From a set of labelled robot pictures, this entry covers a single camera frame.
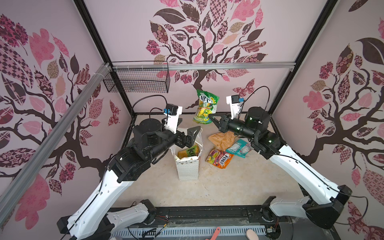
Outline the yellow snack packet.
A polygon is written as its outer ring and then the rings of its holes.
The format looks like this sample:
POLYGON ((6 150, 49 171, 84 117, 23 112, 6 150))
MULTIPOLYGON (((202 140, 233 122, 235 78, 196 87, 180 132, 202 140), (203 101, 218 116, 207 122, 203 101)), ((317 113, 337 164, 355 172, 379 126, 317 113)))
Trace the yellow snack packet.
POLYGON ((189 157, 197 157, 200 153, 200 148, 198 145, 193 145, 191 148, 186 150, 182 150, 178 152, 178 158, 189 158, 189 157))

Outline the green snack packet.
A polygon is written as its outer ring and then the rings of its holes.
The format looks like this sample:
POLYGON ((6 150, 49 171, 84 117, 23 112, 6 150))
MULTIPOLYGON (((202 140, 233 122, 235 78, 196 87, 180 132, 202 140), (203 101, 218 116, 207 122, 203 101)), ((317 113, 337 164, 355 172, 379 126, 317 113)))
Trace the green snack packet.
POLYGON ((209 115, 216 113, 220 97, 202 90, 197 90, 197 95, 199 103, 193 121, 198 124, 210 124, 212 120, 209 115))

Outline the orange-brown snack bag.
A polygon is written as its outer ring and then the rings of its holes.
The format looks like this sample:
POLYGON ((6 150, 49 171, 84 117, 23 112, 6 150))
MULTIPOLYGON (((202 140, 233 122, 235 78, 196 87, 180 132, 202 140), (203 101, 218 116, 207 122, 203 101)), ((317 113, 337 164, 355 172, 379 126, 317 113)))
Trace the orange-brown snack bag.
POLYGON ((236 136, 232 132, 226 132, 213 134, 209 136, 208 139, 215 146, 215 148, 225 151, 235 143, 236 136))

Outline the white patterned paper gift bag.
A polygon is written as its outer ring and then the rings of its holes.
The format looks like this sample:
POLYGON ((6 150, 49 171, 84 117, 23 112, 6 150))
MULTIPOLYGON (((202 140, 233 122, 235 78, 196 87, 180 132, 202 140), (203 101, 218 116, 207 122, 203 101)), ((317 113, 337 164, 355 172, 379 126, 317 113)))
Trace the white patterned paper gift bag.
POLYGON ((200 160, 202 158, 203 149, 204 149, 202 132, 203 130, 200 129, 199 133, 197 134, 193 148, 197 149, 198 151, 194 151, 194 152, 191 151, 193 153, 192 156, 179 158, 179 152, 188 151, 188 149, 190 149, 188 147, 180 148, 174 145, 170 148, 171 153, 175 160, 178 177, 180 181, 185 182, 185 181, 198 180, 200 160))

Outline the teal pink snack packet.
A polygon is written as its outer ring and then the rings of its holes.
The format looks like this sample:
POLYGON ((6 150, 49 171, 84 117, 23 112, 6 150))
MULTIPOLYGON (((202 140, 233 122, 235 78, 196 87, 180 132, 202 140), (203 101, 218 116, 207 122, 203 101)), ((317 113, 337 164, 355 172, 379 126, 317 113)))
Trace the teal pink snack packet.
POLYGON ((230 148, 226 149, 226 152, 241 158, 245 158, 246 155, 252 150, 253 148, 249 143, 239 139, 230 148))

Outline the orange candy snack packet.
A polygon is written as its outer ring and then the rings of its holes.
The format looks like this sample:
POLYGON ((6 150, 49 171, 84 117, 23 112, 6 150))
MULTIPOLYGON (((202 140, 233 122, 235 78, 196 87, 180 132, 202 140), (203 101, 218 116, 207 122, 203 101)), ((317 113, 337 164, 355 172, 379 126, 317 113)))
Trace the orange candy snack packet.
POLYGON ((233 154, 227 153, 226 151, 221 151, 219 149, 213 148, 209 152, 206 158, 206 162, 217 168, 225 169, 231 162, 233 156, 233 154))

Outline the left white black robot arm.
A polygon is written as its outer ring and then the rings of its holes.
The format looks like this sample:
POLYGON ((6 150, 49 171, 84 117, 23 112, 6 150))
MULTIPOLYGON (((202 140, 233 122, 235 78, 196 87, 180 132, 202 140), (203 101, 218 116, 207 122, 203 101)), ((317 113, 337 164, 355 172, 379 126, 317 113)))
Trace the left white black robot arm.
POLYGON ((110 208, 172 146, 192 147, 200 130, 197 126, 186 133, 172 132, 166 128, 165 121, 157 119, 145 119, 134 126, 134 138, 112 158, 103 179, 87 201, 72 216, 58 220, 60 233, 70 235, 73 240, 107 240, 113 233, 131 225, 151 224, 157 209, 149 200, 117 212, 110 212, 110 208))

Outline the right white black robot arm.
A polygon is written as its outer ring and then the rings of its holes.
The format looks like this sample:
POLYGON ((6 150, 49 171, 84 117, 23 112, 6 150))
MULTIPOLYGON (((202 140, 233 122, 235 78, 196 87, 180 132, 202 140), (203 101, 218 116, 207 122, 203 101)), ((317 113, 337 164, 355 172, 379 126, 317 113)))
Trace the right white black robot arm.
POLYGON ((298 200, 270 196, 262 208, 266 221, 272 222, 276 217, 297 217, 308 219, 322 229, 332 228, 352 190, 322 176, 277 134, 270 132, 268 125, 271 117, 263 108, 250 108, 244 120, 225 114, 209 114, 209 118, 220 132, 232 132, 249 140, 256 152, 283 169, 307 192, 306 197, 298 200))

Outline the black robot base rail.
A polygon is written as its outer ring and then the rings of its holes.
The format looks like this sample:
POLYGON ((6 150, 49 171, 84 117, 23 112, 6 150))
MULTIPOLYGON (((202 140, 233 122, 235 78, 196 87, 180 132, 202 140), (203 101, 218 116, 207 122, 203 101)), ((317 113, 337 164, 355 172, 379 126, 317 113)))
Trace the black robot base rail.
MULTIPOLYGON (((262 218, 261 206, 210 206, 210 207, 157 207, 151 215, 151 223, 137 223, 126 228, 165 228, 165 227, 225 227, 225 226, 265 226, 267 233, 258 235, 260 240, 338 240, 335 228, 324 230, 310 220, 295 217, 276 217, 272 222, 262 218)), ((102 224, 91 240, 132 240, 111 237, 113 233, 102 224)), ((182 237, 179 240, 206 240, 211 237, 182 237)), ((245 236, 217 237, 217 240, 245 240, 245 236)))

